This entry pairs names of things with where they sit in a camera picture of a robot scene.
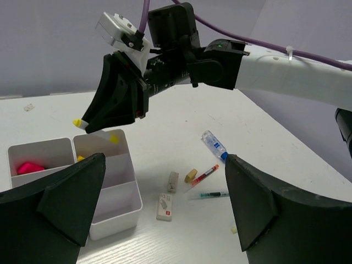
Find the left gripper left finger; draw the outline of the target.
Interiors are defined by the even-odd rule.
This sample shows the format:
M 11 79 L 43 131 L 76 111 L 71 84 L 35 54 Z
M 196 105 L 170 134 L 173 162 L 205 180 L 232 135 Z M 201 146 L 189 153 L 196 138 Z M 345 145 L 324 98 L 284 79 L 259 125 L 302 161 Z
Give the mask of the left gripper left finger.
M 1 263 L 76 263 L 106 171 L 95 153 L 1 193 Z

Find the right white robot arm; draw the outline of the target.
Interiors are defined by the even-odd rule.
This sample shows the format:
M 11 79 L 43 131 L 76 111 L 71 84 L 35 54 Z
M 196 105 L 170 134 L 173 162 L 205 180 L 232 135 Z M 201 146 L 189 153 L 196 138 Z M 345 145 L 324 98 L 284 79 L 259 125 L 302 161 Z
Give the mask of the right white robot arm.
M 96 26 L 115 48 L 103 59 L 95 96 L 74 125 L 105 137 L 105 128 L 143 118 L 152 96 L 190 80 L 227 90 L 262 90 L 336 106 L 335 120 L 351 146 L 351 65 L 223 32 L 200 45 L 200 18 L 190 3 L 155 10 L 144 1 L 140 25 L 103 13 Z

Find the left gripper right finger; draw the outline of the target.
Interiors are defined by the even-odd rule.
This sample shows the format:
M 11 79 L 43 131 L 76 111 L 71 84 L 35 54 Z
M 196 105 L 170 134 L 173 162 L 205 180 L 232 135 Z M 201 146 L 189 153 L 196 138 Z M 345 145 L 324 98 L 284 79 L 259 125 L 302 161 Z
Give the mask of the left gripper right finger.
M 249 263 L 351 263 L 351 203 L 317 195 L 236 155 L 225 177 Z

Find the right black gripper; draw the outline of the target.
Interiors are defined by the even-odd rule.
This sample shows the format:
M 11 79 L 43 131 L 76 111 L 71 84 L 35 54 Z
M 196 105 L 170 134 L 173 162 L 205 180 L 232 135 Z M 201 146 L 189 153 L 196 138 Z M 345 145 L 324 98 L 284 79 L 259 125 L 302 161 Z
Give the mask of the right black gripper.
M 144 118 L 149 96 L 154 96 L 189 78 L 179 51 L 167 51 L 148 59 L 144 73 L 126 52 L 107 54 L 97 91 L 82 117 L 88 134 L 129 125 Z

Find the pink black highlighter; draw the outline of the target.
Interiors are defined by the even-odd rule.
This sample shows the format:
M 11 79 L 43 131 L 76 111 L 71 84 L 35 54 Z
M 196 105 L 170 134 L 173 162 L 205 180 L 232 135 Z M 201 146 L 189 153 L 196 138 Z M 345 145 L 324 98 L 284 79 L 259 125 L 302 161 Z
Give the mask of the pink black highlighter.
M 32 163 L 32 162 L 24 162 L 21 164 L 17 169 L 17 175 L 22 175 L 22 174 L 28 174 L 28 173 L 33 173 L 33 172 L 39 172 L 39 171 L 44 171 L 45 167 Z

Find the white staples box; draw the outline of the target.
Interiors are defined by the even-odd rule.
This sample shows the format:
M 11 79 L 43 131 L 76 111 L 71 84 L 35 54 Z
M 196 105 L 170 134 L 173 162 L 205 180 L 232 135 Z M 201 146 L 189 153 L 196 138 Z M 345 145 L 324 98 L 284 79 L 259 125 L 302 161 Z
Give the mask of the white staples box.
M 173 195 L 161 193 L 158 199 L 156 219 L 162 221 L 171 221 L 173 211 Z

